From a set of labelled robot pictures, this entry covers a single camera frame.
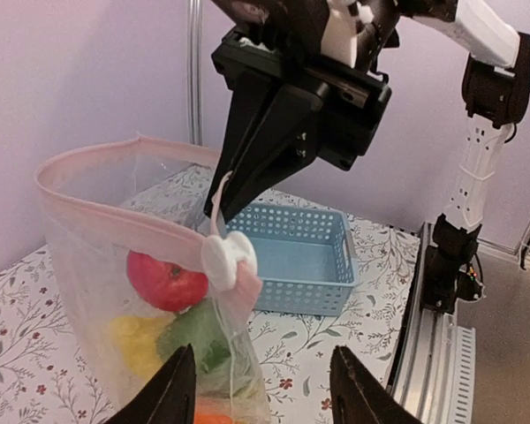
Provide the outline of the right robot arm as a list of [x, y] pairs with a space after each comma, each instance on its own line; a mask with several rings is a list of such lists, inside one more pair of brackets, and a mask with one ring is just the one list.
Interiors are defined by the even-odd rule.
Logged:
[[322, 159], [349, 170], [363, 156], [390, 100], [377, 62], [413, 19], [468, 53], [462, 83], [467, 150], [424, 254], [422, 304], [452, 313], [475, 301], [470, 270], [490, 180], [530, 97], [530, 35], [483, 1], [221, 1], [232, 30], [212, 62], [232, 92], [210, 188], [230, 221], [258, 195]]

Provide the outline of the orange toy fruit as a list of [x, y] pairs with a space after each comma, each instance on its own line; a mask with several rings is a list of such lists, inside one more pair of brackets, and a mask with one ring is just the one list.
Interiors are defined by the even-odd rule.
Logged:
[[233, 419], [219, 413], [196, 413], [193, 418], [193, 424], [233, 424]]

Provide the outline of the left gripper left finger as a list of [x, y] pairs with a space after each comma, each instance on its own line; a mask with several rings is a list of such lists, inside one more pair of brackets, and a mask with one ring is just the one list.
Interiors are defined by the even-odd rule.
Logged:
[[180, 346], [145, 387], [106, 424], [193, 424], [196, 374], [193, 348]]

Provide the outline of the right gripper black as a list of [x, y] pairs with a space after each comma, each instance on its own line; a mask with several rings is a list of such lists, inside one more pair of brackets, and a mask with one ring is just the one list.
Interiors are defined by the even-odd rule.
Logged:
[[227, 222], [317, 158], [349, 170], [370, 147], [391, 96], [385, 78], [326, 57], [299, 62], [293, 53], [259, 49], [238, 27], [211, 58], [232, 97], [204, 212], [211, 215], [227, 175], [220, 200]]

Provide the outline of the yellow toy pear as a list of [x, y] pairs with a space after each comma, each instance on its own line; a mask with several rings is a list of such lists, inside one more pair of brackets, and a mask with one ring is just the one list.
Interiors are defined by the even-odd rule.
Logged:
[[156, 342], [174, 320], [174, 314], [157, 317], [120, 315], [110, 322], [110, 335], [125, 364], [145, 382], [163, 365]]

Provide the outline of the clear zip top bag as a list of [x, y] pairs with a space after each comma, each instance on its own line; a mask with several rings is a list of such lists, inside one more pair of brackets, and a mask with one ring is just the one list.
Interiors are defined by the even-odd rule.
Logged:
[[218, 158], [140, 136], [37, 171], [58, 290], [115, 423], [270, 420], [247, 330], [257, 258], [209, 191]]

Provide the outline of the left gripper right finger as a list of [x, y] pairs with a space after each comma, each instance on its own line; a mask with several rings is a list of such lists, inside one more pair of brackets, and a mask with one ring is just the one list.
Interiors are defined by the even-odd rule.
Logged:
[[336, 346], [331, 355], [329, 386], [336, 424], [420, 424], [347, 346]]

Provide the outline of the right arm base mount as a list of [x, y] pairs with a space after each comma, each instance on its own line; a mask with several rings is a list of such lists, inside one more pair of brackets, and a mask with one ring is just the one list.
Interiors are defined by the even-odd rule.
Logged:
[[475, 302], [482, 298], [482, 267], [477, 258], [478, 235], [458, 229], [440, 215], [435, 223], [432, 241], [425, 251], [422, 278], [422, 305], [442, 314], [455, 312], [458, 300]]

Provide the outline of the red toy apple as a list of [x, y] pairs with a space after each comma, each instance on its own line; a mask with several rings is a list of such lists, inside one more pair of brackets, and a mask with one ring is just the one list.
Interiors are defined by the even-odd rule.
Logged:
[[177, 313], [200, 303], [208, 293], [208, 278], [172, 262], [130, 251], [126, 272], [137, 292], [150, 306]]

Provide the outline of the green toy pepper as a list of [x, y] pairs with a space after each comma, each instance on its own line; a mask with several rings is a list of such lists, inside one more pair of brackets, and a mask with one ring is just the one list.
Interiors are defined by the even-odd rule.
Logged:
[[156, 340], [156, 352], [167, 360], [180, 346], [193, 348], [198, 373], [210, 374], [231, 358], [228, 340], [211, 299], [189, 308], [168, 324]]

